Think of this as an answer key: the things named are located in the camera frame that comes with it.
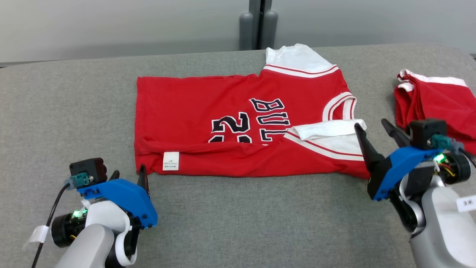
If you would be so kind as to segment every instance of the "black cable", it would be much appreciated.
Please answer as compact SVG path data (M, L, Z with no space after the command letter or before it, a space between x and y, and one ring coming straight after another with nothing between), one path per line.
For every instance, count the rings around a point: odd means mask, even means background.
M459 148L459 151L462 152L462 153L469 159L469 161L471 161L471 163L473 164L473 166L476 167L476 162L475 162L475 159L473 158L472 155L470 155L467 151L465 151L465 150L462 149L462 148Z
M63 195L64 191L69 187L69 183L66 183L66 185L61 188L61 190L58 193L58 196L56 197L55 203L53 203L53 207L51 208L50 215L48 216L48 220L46 221L46 227L49 227L51 224L51 221L53 220L53 215L55 214L56 206L58 206L58 203L60 202L61 196ZM35 259L33 260L33 264L31 265L31 268L36 267L36 263L38 262L38 258L40 257L41 249L43 248L43 243L40 243L38 245L38 250L36 251Z

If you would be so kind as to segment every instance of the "white sticker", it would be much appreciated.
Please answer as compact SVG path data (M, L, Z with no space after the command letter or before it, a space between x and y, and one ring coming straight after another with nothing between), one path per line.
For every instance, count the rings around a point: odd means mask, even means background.
M164 166L162 170L179 170L179 153L165 152Z
M476 196L466 196L456 200L459 212L471 211L476 209Z
M33 234L31 234L30 239L28 239L28 241L23 245L23 250L26 250L28 245L31 243L45 243L46 235L48 234L49 229L50 228L46 227L46 225L36 227L33 231Z

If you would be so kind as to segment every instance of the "folded red shirt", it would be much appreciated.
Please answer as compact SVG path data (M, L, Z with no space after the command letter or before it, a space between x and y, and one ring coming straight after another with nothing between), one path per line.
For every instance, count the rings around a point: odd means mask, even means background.
M448 136L476 154L476 98L462 79L425 77L403 69L395 88L397 125L437 118L446 121Z

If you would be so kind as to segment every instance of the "white wall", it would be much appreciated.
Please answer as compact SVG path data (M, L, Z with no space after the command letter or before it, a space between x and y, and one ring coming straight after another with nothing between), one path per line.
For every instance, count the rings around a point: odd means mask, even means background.
M273 0L275 47L432 42L476 53L476 0Z
M0 0L0 62L238 50L248 0Z

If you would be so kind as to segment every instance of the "wire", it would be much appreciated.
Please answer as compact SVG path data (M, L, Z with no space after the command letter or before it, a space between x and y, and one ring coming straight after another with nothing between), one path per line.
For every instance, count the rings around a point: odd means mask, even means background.
M70 186L69 183L66 183L66 185L61 188L61 190L58 193L58 196L56 197L55 202L53 203L53 207L51 208L50 215L48 216L48 220L46 221L46 227L49 227L51 224L51 221L53 220L53 215L55 214L56 206L58 206L58 203L60 202L61 196L63 195L64 191ZM33 264L31 265L31 268L36 267L36 263L38 262L38 258L40 257L41 249L43 248L43 243L40 243L38 245L38 250L36 251L35 259L33 260Z
M467 151L465 151L463 148L459 148L459 151L462 152L468 159L469 161L471 161L471 163L473 164L473 166L476 167L476 162L475 162L475 159L473 158L473 156L468 153Z
M444 166L443 168L444 168L446 171L448 171L448 173L449 173L452 177L456 176L456 175L455 175L453 172L451 172L451 170L449 170L447 167Z
M445 167L445 168L451 170L451 167L450 167L449 165L447 165L447 164L439 163L438 165L440 165L440 166L442 166L442 167Z

